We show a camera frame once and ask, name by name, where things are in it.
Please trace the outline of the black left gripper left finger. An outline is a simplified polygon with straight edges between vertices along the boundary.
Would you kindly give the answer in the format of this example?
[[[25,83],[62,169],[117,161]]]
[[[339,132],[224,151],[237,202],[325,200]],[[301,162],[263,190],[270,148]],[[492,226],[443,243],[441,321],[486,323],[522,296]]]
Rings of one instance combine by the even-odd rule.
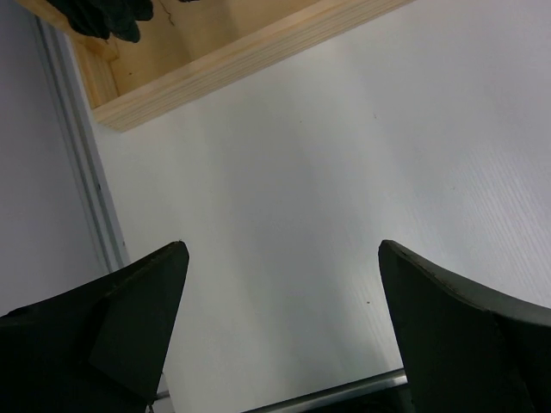
[[[3,412],[147,412],[157,398],[189,251],[124,268],[1,317]]]

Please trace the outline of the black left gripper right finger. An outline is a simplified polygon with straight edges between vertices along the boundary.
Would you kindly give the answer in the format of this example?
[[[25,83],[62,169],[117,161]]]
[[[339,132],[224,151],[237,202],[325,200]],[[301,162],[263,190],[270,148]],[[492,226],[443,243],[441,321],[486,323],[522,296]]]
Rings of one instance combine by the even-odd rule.
[[[418,412],[548,412],[550,310],[384,240],[381,281]]]

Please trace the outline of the black trousers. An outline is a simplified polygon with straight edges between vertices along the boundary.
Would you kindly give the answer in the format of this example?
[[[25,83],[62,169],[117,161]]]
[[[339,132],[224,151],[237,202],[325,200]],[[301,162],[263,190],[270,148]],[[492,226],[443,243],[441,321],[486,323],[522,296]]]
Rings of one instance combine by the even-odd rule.
[[[111,35],[138,43],[138,22],[153,18],[151,0],[49,0],[77,33],[108,40]]]

